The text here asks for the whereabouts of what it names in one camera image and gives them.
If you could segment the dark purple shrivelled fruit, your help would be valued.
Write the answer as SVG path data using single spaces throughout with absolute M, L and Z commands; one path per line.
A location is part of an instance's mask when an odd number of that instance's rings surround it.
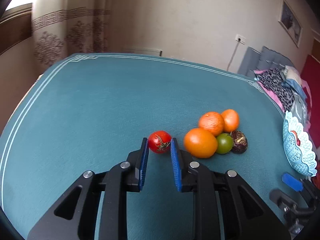
M 232 131 L 230 136 L 233 139 L 232 152 L 236 154 L 244 153 L 248 148 L 248 141 L 243 132 L 239 130 Z

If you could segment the smooth large orange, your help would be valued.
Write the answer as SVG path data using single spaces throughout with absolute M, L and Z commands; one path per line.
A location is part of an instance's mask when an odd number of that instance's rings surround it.
M 202 128 L 191 129 L 184 137 L 184 148 L 197 158 L 210 158 L 217 150 L 217 139 L 212 133 Z

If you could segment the bumpy orange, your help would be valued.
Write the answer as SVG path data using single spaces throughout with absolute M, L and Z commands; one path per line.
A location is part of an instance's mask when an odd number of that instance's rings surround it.
M 224 130 L 224 119 L 220 113 L 207 112 L 199 119 L 199 128 L 205 129 L 215 137 L 220 135 Z

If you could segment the small red tomato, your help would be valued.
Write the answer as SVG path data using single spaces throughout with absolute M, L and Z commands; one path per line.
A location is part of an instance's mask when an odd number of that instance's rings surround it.
M 149 149 L 157 154 L 170 150 L 171 135 L 166 131 L 155 131 L 148 138 Z

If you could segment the light blue lace basket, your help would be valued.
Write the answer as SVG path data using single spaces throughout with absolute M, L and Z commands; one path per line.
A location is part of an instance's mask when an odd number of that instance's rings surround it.
M 307 177 L 316 176 L 316 154 L 309 134 L 304 131 L 298 118 L 289 111 L 286 111 L 283 122 L 283 148 L 289 164 L 295 171 Z

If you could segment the small green tomato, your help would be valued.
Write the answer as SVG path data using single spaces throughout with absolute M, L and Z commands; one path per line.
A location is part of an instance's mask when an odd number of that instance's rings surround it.
M 217 139 L 217 150 L 218 154 L 226 154 L 233 148 L 233 138 L 228 133 L 221 133 L 216 137 Z

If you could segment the pile of clothes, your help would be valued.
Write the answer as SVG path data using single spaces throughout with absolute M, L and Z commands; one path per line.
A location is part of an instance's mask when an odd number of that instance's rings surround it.
M 255 79 L 262 89 L 278 104 L 283 112 L 292 112 L 303 124 L 304 131 L 310 129 L 311 111 L 304 89 L 307 84 L 299 72 L 291 66 L 255 70 Z

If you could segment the teal bed mat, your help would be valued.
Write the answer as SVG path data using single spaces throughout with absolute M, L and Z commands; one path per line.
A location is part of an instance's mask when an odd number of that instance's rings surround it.
M 124 161 L 142 139 L 164 130 L 183 145 L 209 111 L 234 109 L 248 140 L 243 154 L 203 159 L 211 170 L 235 170 L 279 217 L 270 201 L 281 181 L 299 178 L 283 150 L 283 115 L 250 78 L 201 64 L 125 54 L 72 55 L 51 66 L 16 109 L 1 135 L 1 206 L 26 237 L 85 171 Z

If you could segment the red cloth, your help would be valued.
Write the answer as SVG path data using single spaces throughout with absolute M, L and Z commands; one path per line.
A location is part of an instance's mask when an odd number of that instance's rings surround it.
M 307 92 L 307 104 L 311 111 L 309 134 L 316 148 L 319 148 L 319 62 L 311 55 L 306 58 L 301 78 L 310 88 Z

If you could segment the grey padded headboard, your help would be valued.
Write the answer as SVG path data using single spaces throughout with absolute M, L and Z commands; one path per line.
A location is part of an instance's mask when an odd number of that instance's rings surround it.
M 294 64 L 281 53 L 270 50 L 266 46 L 263 46 L 261 51 L 248 47 L 237 73 L 246 77 L 254 77 L 255 70 L 268 70 L 285 66 L 294 67 Z

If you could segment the patterned beige curtain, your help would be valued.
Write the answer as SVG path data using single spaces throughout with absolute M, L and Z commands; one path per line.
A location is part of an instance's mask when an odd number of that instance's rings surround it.
M 107 51 L 109 0 L 35 0 L 34 55 L 45 70 L 74 53 Z

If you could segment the white wall socket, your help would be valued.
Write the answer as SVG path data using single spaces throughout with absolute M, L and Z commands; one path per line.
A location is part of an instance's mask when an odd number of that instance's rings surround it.
M 236 34 L 235 40 L 240 44 L 246 44 L 246 38 L 240 34 Z

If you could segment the framed wall picture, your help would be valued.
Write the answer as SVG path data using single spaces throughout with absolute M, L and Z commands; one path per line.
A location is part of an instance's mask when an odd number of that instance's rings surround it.
M 286 0 L 281 0 L 281 8 L 278 22 L 288 33 L 295 46 L 298 48 L 302 36 L 303 27 Z

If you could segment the brown wooden window frame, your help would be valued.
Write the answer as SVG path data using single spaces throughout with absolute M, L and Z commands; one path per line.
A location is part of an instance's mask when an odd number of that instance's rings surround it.
M 32 36 L 31 13 L 31 3 L 19 5 L 4 12 L 0 25 L 1 54 Z

